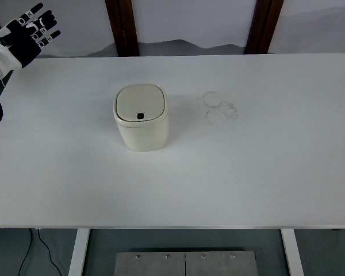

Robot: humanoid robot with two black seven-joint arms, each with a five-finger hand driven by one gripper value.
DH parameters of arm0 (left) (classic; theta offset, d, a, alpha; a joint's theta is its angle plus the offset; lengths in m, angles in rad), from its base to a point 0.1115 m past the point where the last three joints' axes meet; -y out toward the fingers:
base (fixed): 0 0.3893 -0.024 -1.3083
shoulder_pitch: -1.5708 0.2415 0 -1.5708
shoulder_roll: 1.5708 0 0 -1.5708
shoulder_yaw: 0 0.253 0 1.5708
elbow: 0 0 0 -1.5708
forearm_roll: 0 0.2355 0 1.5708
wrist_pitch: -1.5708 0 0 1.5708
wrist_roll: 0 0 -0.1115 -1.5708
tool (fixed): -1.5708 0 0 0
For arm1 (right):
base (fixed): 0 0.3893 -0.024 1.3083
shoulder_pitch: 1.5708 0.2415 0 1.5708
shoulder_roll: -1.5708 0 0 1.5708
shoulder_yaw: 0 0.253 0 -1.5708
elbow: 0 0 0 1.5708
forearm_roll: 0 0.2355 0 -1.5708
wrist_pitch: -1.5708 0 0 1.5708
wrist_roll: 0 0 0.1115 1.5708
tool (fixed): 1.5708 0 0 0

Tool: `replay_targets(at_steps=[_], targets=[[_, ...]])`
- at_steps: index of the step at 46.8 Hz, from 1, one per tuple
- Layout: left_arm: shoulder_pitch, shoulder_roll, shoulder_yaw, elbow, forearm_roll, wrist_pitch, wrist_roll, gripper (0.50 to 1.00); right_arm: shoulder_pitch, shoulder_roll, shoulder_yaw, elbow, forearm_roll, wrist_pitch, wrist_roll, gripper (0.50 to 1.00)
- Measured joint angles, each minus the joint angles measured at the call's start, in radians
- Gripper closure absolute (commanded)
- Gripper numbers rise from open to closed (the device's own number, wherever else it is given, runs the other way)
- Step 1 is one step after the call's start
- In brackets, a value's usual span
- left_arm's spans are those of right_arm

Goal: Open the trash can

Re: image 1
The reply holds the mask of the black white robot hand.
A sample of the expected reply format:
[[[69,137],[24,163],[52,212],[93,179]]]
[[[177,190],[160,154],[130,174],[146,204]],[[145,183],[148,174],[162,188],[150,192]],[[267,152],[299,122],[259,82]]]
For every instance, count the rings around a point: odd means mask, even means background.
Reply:
[[[60,30],[56,30],[37,44],[36,40],[57,24],[50,10],[44,12],[36,20],[27,23],[43,6],[41,2],[34,5],[20,15],[18,20],[10,21],[0,30],[1,70],[18,70],[26,67],[39,56],[41,48],[61,34]]]

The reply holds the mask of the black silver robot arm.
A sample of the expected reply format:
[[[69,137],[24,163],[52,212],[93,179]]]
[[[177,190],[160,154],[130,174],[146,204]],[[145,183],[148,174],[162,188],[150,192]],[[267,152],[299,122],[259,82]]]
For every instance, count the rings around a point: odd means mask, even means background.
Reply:
[[[36,15],[43,7],[43,3],[37,3],[0,29],[0,80],[10,71],[28,66],[45,46],[60,36],[51,10]]]

